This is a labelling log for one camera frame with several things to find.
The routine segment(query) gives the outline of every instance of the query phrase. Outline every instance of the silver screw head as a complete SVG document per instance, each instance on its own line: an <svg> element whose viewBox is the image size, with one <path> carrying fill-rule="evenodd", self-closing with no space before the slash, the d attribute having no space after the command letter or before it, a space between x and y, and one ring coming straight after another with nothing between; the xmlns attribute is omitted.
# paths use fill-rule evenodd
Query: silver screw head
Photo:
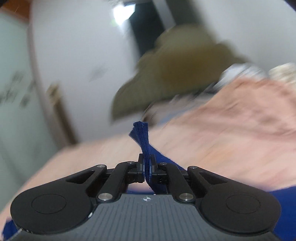
<svg viewBox="0 0 296 241"><path fill-rule="evenodd" d="M101 193L98 198L102 201L109 201L113 198L113 196L110 193Z"/></svg>
<svg viewBox="0 0 296 241"><path fill-rule="evenodd" d="M193 195L190 193L182 193L180 194L179 198L183 201L190 201L193 199Z"/></svg>

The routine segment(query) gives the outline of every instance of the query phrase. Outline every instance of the pink blanket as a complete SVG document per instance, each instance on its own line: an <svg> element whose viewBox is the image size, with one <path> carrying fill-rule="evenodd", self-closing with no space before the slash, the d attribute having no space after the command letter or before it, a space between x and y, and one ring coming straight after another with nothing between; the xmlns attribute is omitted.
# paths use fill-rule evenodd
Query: pink blanket
<svg viewBox="0 0 296 241"><path fill-rule="evenodd" d="M178 147L194 150L186 163L268 190L296 184L296 92L287 84L239 78L169 125L192 133Z"/></svg>

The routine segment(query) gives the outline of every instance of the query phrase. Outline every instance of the blue towel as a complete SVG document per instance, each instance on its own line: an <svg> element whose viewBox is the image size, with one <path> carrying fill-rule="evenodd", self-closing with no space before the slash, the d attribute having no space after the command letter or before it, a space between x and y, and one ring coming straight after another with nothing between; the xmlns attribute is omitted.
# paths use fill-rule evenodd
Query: blue towel
<svg viewBox="0 0 296 241"><path fill-rule="evenodd" d="M6 221L6 224L5 224L4 229L2 231L4 241L10 239L16 233L17 233L17 227L15 226L15 223L12 220Z"/></svg>
<svg viewBox="0 0 296 241"><path fill-rule="evenodd" d="M274 229L283 241L296 239L296 187L271 192L281 204L281 216Z"/></svg>
<svg viewBox="0 0 296 241"><path fill-rule="evenodd" d="M129 136L135 140L139 144L142 149L143 156L144 156L144 173L145 173L145 180L150 186L150 188L156 194L166 194L166 186L162 184L155 184L151 183L151 158L150 155L155 155L155 159L157 163L166 162L176 165L180 170L184 170L181 166L177 163L173 162L171 159L165 157L160 152L155 150L150 144L148 139L148 123L146 122L135 122L134 128L130 132Z"/></svg>

